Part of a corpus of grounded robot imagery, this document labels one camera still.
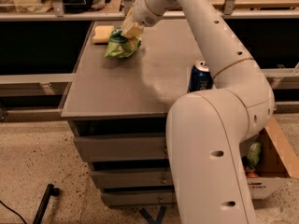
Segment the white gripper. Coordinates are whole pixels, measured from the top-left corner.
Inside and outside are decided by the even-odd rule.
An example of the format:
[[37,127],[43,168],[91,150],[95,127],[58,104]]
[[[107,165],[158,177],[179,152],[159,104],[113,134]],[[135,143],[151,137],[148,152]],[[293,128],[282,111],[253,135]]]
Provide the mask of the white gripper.
[[135,0],[134,7],[130,8],[123,21],[121,35],[126,38],[141,35],[144,26],[154,26],[162,16],[162,0]]

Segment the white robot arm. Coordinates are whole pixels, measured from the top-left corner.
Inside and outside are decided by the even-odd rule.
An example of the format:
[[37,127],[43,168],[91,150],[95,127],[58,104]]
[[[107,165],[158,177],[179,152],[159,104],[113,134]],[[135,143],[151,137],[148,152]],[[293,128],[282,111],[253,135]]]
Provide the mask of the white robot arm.
[[181,224],[256,224],[239,146],[271,118],[274,94],[207,0],[135,0],[123,36],[153,26],[174,6],[182,8],[215,84],[183,95],[167,116],[166,146]]

